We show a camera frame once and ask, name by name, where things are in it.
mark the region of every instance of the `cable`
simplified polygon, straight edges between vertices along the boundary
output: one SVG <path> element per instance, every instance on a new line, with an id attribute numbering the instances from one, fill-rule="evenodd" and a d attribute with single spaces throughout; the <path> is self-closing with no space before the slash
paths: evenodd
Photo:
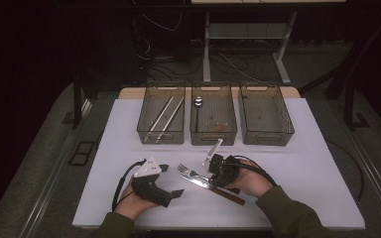
<path id="1" fill-rule="evenodd" d="M 132 165 L 131 167 L 129 167 L 128 170 L 126 170 L 125 175 L 123 175 L 123 177 L 120 178 L 120 181 L 119 181 L 119 183 L 117 184 L 116 191 L 114 192 L 114 196 L 113 196 L 113 201 L 112 201 L 112 211 L 114 211 L 114 209 L 116 208 L 117 204 L 122 200 L 122 199 L 120 199 L 119 201 L 117 201 L 117 199 L 119 198 L 120 191 L 122 190 L 123 183 L 125 182 L 125 178 L 126 178 L 126 176 L 128 176 L 129 172 L 131 172 L 132 169 L 134 169 L 134 168 L 137 167 L 137 166 L 142 166 L 142 165 L 144 165 L 144 163 L 145 163 L 146 161 L 147 161 L 147 160 L 144 159 L 144 161 L 135 163 L 134 165 Z"/>
<path id="2" fill-rule="evenodd" d="M 164 26 L 162 26 L 162 25 L 156 23 L 154 20 L 152 20 L 151 18 L 147 17 L 147 15 L 145 15 L 144 13 L 141 13 L 141 15 L 142 15 L 145 19 L 147 19 L 149 22 L 151 22 L 151 23 L 153 23 L 154 25 L 156 25 L 157 27 L 159 27 L 159 28 L 161 28 L 161 29 L 164 29 L 164 30 L 167 30 L 167 31 L 171 31 L 171 32 L 174 32 L 174 31 L 179 27 L 179 25 L 180 25 L 181 22 L 182 22 L 182 12 L 181 12 L 181 16 L 180 16 L 180 18 L 179 18 L 178 23 L 176 24 L 176 26 L 175 26 L 173 29 L 164 27 Z"/>
<path id="3" fill-rule="evenodd" d="M 228 63 L 222 63 L 220 62 L 222 65 L 226 66 L 226 67 L 229 67 L 229 68 L 233 68 L 233 69 L 239 69 L 239 70 L 246 70 L 249 68 L 249 63 L 247 62 L 247 60 L 239 55 L 237 55 L 234 51 L 232 51 L 232 55 L 237 55 L 237 57 L 233 57 L 233 56 L 230 56 L 230 57 L 227 57 L 226 55 L 224 54 L 221 54 L 218 52 L 218 49 L 216 49 L 217 53 L 215 53 L 216 55 L 219 55 L 219 56 L 222 56 L 222 58 L 236 58 L 236 59 L 240 59 L 241 61 L 243 61 L 244 63 L 244 66 L 243 67 L 239 67 L 237 66 L 236 64 L 233 64 L 232 66 L 230 66 L 230 62 L 228 61 Z"/>
<path id="4" fill-rule="evenodd" d="M 161 67 L 161 68 L 163 68 L 163 69 L 165 69 L 165 70 L 167 70 L 167 71 L 169 71 L 175 75 L 186 76 L 186 75 L 191 75 L 191 74 L 196 73 L 197 70 L 200 68 L 200 65 L 202 64 L 202 60 L 203 60 L 203 58 L 200 59 L 200 61 L 198 62 L 197 66 L 194 70 L 192 70 L 190 72 L 185 72 L 185 73 L 178 73 L 178 72 L 172 71 L 171 69 L 169 69 L 165 66 L 159 65 L 159 64 L 156 64 L 155 66 Z"/>
<path id="5" fill-rule="evenodd" d="M 141 58 L 142 60 L 150 60 L 149 58 L 144 58 L 144 57 L 141 57 L 140 55 L 138 54 L 135 54 L 138 58 Z"/>
<path id="6" fill-rule="evenodd" d="M 261 168 L 255 161 L 253 161 L 253 160 L 251 160 L 251 159 L 249 159 L 247 157 L 244 157 L 244 156 L 234 156 L 234 157 L 235 158 L 243 158 L 245 160 L 248 160 L 248 161 L 252 162 L 253 164 L 255 164 L 257 167 Z"/>
<path id="7" fill-rule="evenodd" d="M 147 53 L 150 51 L 150 49 L 151 49 L 151 44 L 150 44 L 150 42 L 148 42 L 147 39 L 145 39 L 145 38 L 143 38 L 142 40 L 146 41 L 147 44 L 148 44 L 148 48 L 147 48 L 147 50 L 144 52 L 144 54 L 147 54 Z"/>
<path id="8" fill-rule="evenodd" d="M 128 197 L 132 193 L 134 193 L 134 191 L 131 191 L 128 194 L 126 194 L 124 197 L 120 198 L 120 200 L 117 202 L 117 204 L 119 204 L 119 202 L 123 201 L 126 197 Z"/>
<path id="9" fill-rule="evenodd" d="M 360 203 L 360 200 L 361 200 L 361 197 L 363 196 L 363 191 L 364 191 L 364 174 L 363 174 L 363 170 L 360 167 L 360 164 L 358 164 L 357 160 L 355 160 L 355 158 L 347 150 L 345 150 L 344 148 L 342 148 L 341 146 L 339 146 L 338 144 L 336 144 L 336 143 L 334 143 L 334 142 L 332 142 L 330 140 L 327 140 L 327 139 L 324 139 L 324 140 L 326 142 L 328 142 L 330 144 L 333 144 L 334 146 L 338 147 L 341 151 L 343 151 L 346 155 L 348 155 L 348 157 L 357 166 L 358 172 L 360 173 L 360 191 L 357 194 L 357 203 Z"/>
<path id="10" fill-rule="evenodd" d="M 153 78 L 154 81 L 157 81 L 157 78 L 154 77 L 153 75 L 151 75 L 150 73 L 146 72 L 145 74 L 146 74 L 148 77 Z"/>
<path id="11" fill-rule="evenodd" d="M 166 72 L 164 72 L 164 71 L 162 71 L 162 70 L 159 70 L 159 69 L 156 69 L 156 68 L 153 68 L 153 67 L 151 67 L 150 69 L 162 73 L 162 74 L 163 74 L 164 76 L 166 76 L 170 81 L 173 81 L 172 77 L 171 77 L 170 75 L 168 75 Z"/>
<path id="12" fill-rule="evenodd" d="M 221 72 L 223 72 L 223 73 L 227 73 L 227 74 L 231 74 L 231 75 L 234 75 L 234 74 L 238 74 L 238 73 L 239 73 L 238 71 L 236 71 L 236 69 L 235 69 L 234 67 L 230 66 L 229 64 L 224 64 L 223 62 L 219 61 L 218 59 L 216 59 L 216 58 L 214 58 L 214 57 L 212 57 L 212 56 L 209 57 L 209 60 L 210 60 L 210 62 L 212 62 L 212 65 L 213 65 L 216 69 L 218 69 L 218 71 L 221 71 Z M 220 68 L 220 67 L 217 65 L 217 63 L 219 63 L 219 64 L 221 64 L 221 65 L 224 65 L 226 68 L 233 69 L 233 71 L 225 71 L 224 69 Z"/>
<path id="13" fill-rule="evenodd" d="M 253 80 L 255 80 L 255 81 L 260 81 L 259 79 L 254 78 L 254 77 L 252 77 L 252 76 L 249 76 L 249 75 L 247 75 L 246 73 L 242 72 L 242 71 L 241 71 L 238 67 L 236 67 L 236 65 L 234 65 L 234 63 L 233 63 L 230 59 L 228 59 L 225 55 L 223 55 L 223 54 L 218 54 L 218 55 L 221 56 L 221 57 L 223 57 L 223 58 L 225 58 L 228 62 L 230 62 L 230 64 L 233 65 L 233 67 L 234 67 L 238 72 L 240 72 L 242 75 L 244 75 L 244 76 L 246 76 L 246 77 L 249 77 L 249 78 L 251 78 L 251 79 L 253 79 Z"/>
<path id="14" fill-rule="evenodd" d="M 249 166 L 249 165 L 244 165 L 244 164 L 222 164 L 221 167 L 224 167 L 224 166 L 233 166 L 233 167 L 239 167 L 239 168 L 243 168 L 243 169 L 247 169 L 247 170 L 250 170 L 250 171 L 253 171 L 253 172 L 256 172 L 257 174 L 263 176 L 265 179 L 267 179 L 267 181 L 272 185 L 272 186 L 276 186 L 277 183 L 274 181 L 274 179 L 268 175 L 268 173 L 266 173 L 266 171 L 264 171 L 262 168 L 256 168 L 256 167 L 253 167 L 253 166 Z"/>

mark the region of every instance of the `hand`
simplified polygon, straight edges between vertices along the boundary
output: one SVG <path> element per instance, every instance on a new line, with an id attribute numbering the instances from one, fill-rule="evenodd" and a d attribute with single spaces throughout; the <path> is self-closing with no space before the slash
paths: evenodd
<path id="1" fill-rule="evenodd" d="M 258 168 L 258 166 L 251 161 L 240 160 L 240 163 Z M 244 193 L 255 197 L 260 197 L 271 187 L 271 184 L 266 178 L 244 168 L 240 168 L 237 179 L 227 186 L 227 188 L 241 189 Z"/>
<path id="2" fill-rule="evenodd" d="M 114 212 L 124 215 L 131 220 L 135 220 L 144 211 L 158 206 L 158 204 L 142 199 L 134 193 L 131 186 L 132 178 L 122 192 L 120 202 L 117 204 Z"/>

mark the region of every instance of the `metal tool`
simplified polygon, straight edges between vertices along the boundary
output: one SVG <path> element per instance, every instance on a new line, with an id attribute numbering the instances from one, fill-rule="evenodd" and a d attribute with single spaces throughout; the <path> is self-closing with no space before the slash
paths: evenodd
<path id="1" fill-rule="evenodd" d="M 159 116 L 156 118 L 156 121 L 151 126 L 149 132 L 145 136 L 144 142 L 147 142 L 148 138 L 150 138 L 151 132 L 154 131 L 154 128 L 156 128 L 157 124 L 159 124 L 160 119 L 163 117 L 164 113 L 166 112 L 167 108 L 169 107 L 170 103 L 172 102 L 174 96 L 171 96 L 169 98 L 169 101 L 164 105 L 163 109 L 161 110 Z"/>
<path id="2" fill-rule="evenodd" d="M 209 150 L 208 155 L 206 155 L 205 161 L 202 163 L 202 165 L 206 168 L 209 166 L 209 162 L 211 161 L 212 157 L 215 155 L 216 150 L 218 150 L 218 147 L 221 146 L 222 139 L 218 139 L 218 142 Z"/>
<path id="3" fill-rule="evenodd" d="M 186 176 L 190 176 L 190 177 L 198 177 L 198 178 L 204 179 L 204 180 L 209 182 L 208 177 L 202 176 L 202 175 L 198 174 L 197 172 L 188 169 L 186 166 L 184 166 L 182 164 L 180 164 L 178 166 L 178 170 L 182 173 L 182 175 L 186 175 Z"/>
<path id="4" fill-rule="evenodd" d="M 179 111 L 179 108 L 181 107 L 182 105 L 182 102 L 184 101 L 184 97 L 182 97 L 181 101 L 179 102 L 178 106 L 175 108 L 175 111 L 173 111 L 172 113 L 172 116 L 169 118 L 169 120 L 167 121 L 165 127 L 163 128 L 162 130 L 162 133 L 159 135 L 159 137 L 157 138 L 157 141 L 156 143 L 159 143 L 160 142 L 160 139 L 162 138 L 163 134 L 165 133 L 165 131 L 167 130 L 167 128 L 169 127 L 170 123 L 172 122 L 173 118 L 175 117 L 176 113 L 178 113 Z"/>
<path id="5" fill-rule="evenodd" d="M 200 96 L 197 96 L 193 100 L 193 106 L 196 108 L 196 116 L 195 116 L 195 122 L 194 122 L 194 130 L 198 132 L 198 121 L 199 121 L 199 108 L 202 106 L 202 98 Z"/>
<path id="6" fill-rule="evenodd" d="M 216 193 L 216 194 L 218 194 L 218 195 L 220 195 L 220 196 L 222 196 L 224 198 L 227 198 L 227 199 L 229 199 L 229 200 L 231 200 L 231 201 L 233 201 L 233 202 L 235 202 L 235 203 L 237 203 L 239 205 L 244 205 L 244 203 L 245 203 L 245 200 L 243 200 L 242 198 L 237 197 L 237 196 L 235 196 L 233 194 L 230 194 L 230 193 L 228 193 L 226 191 L 223 191 L 223 190 L 221 190 L 221 189 L 219 189 L 219 188 L 209 184 L 206 181 L 202 181 L 200 179 L 193 178 L 193 177 L 190 177 L 190 176 L 187 176 L 187 175 L 184 175 L 184 174 L 182 174 L 182 178 L 186 179 L 186 180 L 188 180 L 188 181 L 190 181 L 190 182 L 192 182 L 192 183 L 194 183 L 194 184 L 196 184 L 198 186 L 201 186 L 201 187 L 203 187 L 205 189 L 208 189 L 208 190 L 210 190 L 210 191 L 212 191 L 212 192 L 214 192 L 214 193 Z"/>

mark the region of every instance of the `utensil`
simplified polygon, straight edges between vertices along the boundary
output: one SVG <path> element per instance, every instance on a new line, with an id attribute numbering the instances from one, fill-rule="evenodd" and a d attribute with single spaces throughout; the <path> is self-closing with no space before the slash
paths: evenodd
<path id="1" fill-rule="evenodd" d="M 184 166 L 182 164 L 179 164 L 178 170 L 182 173 L 182 175 L 186 175 L 186 176 L 190 176 L 190 177 L 198 177 L 198 178 L 204 179 L 206 181 L 209 181 L 209 178 L 202 176 L 193 170 L 188 169 L 186 166 Z"/>
<path id="2" fill-rule="evenodd" d="M 151 135 L 151 132 L 154 131 L 154 128 L 156 128 L 157 124 L 159 124 L 160 119 L 163 117 L 164 113 L 166 112 L 167 108 L 169 107 L 170 103 L 172 102 L 174 96 L 171 96 L 169 100 L 166 102 L 166 104 L 163 106 L 162 110 L 160 111 L 160 114 L 157 116 L 156 121 L 151 126 L 150 130 L 148 131 L 147 135 L 145 136 L 144 142 L 147 142 L 148 138 Z"/>
<path id="3" fill-rule="evenodd" d="M 233 202 L 235 202 L 235 203 L 237 203 L 239 205 L 244 205 L 244 203 L 245 203 L 245 200 L 243 200 L 242 198 L 237 197 L 237 196 L 235 196 L 233 194 L 230 194 L 230 193 L 228 193 L 226 191 L 223 191 L 223 190 L 221 190 L 221 189 L 219 189 L 219 188 L 217 188 L 217 187 L 207 183 L 206 181 L 202 181 L 202 180 L 199 180 L 197 178 L 193 178 L 193 177 L 190 177 L 190 176 L 187 176 L 187 175 L 181 175 L 181 177 L 183 179 L 186 179 L 186 180 L 188 180 L 188 181 L 198 185 L 198 186 L 201 186 L 201 187 L 203 187 L 205 189 L 208 189 L 208 190 L 210 190 L 210 191 L 212 191 L 212 192 L 214 192 L 214 193 L 216 193 L 216 194 L 218 194 L 218 195 L 220 195 L 220 196 L 222 196 L 224 198 L 227 198 L 227 199 L 229 199 L 229 200 L 231 200 L 231 201 L 233 201 Z"/>
<path id="4" fill-rule="evenodd" d="M 170 116 L 169 120 L 167 121 L 165 127 L 162 130 L 162 133 L 157 138 L 156 143 L 160 142 L 160 139 L 162 138 L 163 134 L 165 133 L 166 129 L 169 127 L 170 123 L 172 122 L 173 118 L 175 117 L 176 113 L 178 113 L 179 108 L 182 105 L 182 102 L 184 101 L 184 98 L 182 97 L 181 101 L 179 102 L 178 106 L 175 108 L 175 111 L 172 113 L 172 116 Z"/>
<path id="5" fill-rule="evenodd" d="M 202 106 L 202 98 L 200 96 L 197 96 L 193 100 L 193 106 L 196 108 L 196 117 L 195 117 L 195 125 L 194 125 L 194 130 L 198 132 L 198 121 L 199 121 L 199 108 Z"/>

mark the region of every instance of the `sleeve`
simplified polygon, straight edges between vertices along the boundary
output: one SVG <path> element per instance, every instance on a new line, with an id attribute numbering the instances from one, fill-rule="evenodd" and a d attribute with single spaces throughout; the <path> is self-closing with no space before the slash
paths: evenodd
<path id="1" fill-rule="evenodd" d="M 274 186 L 256 201 L 272 224 L 277 238 L 330 238 L 333 234 L 323 227 L 317 213 L 307 205 L 291 200 L 280 186 Z"/>
<path id="2" fill-rule="evenodd" d="M 86 238 L 128 238 L 134 228 L 134 221 L 118 213 L 106 214 L 100 227 Z"/>

